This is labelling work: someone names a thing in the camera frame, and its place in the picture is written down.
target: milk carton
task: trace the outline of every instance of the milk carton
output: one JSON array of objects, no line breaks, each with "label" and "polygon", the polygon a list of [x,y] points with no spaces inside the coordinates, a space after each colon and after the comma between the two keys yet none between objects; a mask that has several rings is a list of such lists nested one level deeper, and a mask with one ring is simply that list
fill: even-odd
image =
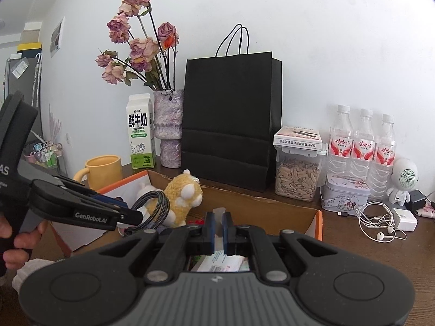
[{"label": "milk carton", "polygon": [[153,104],[149,94],[130,95],[127,104],[128,139],[133,169],[154,168]]}]

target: white robot figurine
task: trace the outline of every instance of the white robot figurine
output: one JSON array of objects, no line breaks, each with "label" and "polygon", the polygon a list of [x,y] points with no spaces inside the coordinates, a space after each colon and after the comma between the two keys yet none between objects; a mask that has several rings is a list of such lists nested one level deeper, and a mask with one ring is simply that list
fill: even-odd
[{"label": "white robot figurine", "polygon": [[387,190],[390,203],[397,203],[403,206],[411,200],[409,191],[411,191],[418,181],[417,166],[414,162],[406,158],[398,159],[393,164],[393,173],[391,182],[394,187]]}]

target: bottle cap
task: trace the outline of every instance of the bottle cap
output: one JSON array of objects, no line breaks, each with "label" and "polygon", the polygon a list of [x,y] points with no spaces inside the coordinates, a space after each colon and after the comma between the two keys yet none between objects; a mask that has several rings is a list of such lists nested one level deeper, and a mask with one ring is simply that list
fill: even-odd
[{"label": "bottle cap", "polygon": [[384,114],[382,116],[382,121],[385,122],[385,123],[394,124],[394,116],[393,115]]},{"label": "bottle cap", "polygon": [[345,114],[351,113],[351,107],[347,105],[339,105],[338,106],[338,112],[343,112]]},{"label": "bottle cap", "polygon": [[373,117],[373,110],[361,109],[361,116],[366,116],[368,118],[372,118]]}]

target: white earphones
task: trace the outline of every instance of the white earphones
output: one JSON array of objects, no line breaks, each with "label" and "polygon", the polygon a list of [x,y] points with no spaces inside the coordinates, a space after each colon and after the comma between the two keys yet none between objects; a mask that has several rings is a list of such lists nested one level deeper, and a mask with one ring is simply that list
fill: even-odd
[{"label": "white earphones", "polygon": [[[371,205],[378,205],[381,206],[383,209],[385,209],[385,211],[387,211],[387,214],[382,215],[382,216],[378,216],[378,217],[373,217],[373,218],[368,218],[365,214],[364,214],[364,210],[371,206]],[[376,241],[378,243],[390,243],[392,242],[394,239],[400,239],[400,240],[406,240],[407,236],[406,233],[402,230],[400,230],[394,223],[394,217],[393,217],[393,213],[391,212],[390,208],[382,203],[382,202],[368,202],[365,205],[362,205],[361,207],[359,207],[358,209],[355,210],[357,216],[358,216],[358,221],[359,221],[359,227],[361,229],[361,231],[365,234],[365,236],[367,236],[369,239]],[[362,228],[362,226],[365,226],[366,228],[386,228],[388,234],[393,234],[393,235],[385,235],[384,233],[378,233],[376,235],[376,239],[374,239],[373,237],[369,236],[364,229]],[[403,233],[403,235],[405,236],[404,238],[398,237],[396,236],[396,230],[399,230],[400,232]]]},{"label": "white earphones", "polygon": [[394,239],[395,236],[389,236],[389,235],[385,235],[384,233],[379,232],[378,235],[376,236],[377,240],[382,241],[384,240],[384,238],[391,238]]}]

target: plastic container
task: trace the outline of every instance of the plastic container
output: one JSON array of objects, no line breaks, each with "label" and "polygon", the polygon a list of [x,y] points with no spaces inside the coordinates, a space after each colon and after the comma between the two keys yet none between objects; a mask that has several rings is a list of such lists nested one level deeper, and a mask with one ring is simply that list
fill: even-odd
[{"label": "plastic container", "polygon": [[338,106],[337,117],[330,129],[327,173],[346,174],[347,162],[351,156],[353,143],[350,113],[351,108],[349,106]]},{"label": "plastic container", "polygon": [[370,196],[374,199],[382,199],[387,191],[388,179],[392,172],[392,165],[396,154],[396,139],[393,129],[394,118],[391,115],[383,115],[381,135],[379,136],[378,148],[375,160],[371,165],[368,175]]},{"label": "plastic container", "polygon": [[312,201],[328,145],[316,130],[284,126],[275,134],[277,172],[275,192],[293,199]]},{"label": "plastic container", "polygon": [[325,186],[321,188],[322,208],[332,212],[347,212],[366,204],[370,188],[363,180],[342,175],[327,174]]},{"label": "plastic container", "polygon": [[361,109],[360,126],[354,132],[349,176],[367,180],[368,170],[376,153],[375,135],[371,126],[373,111]]}]

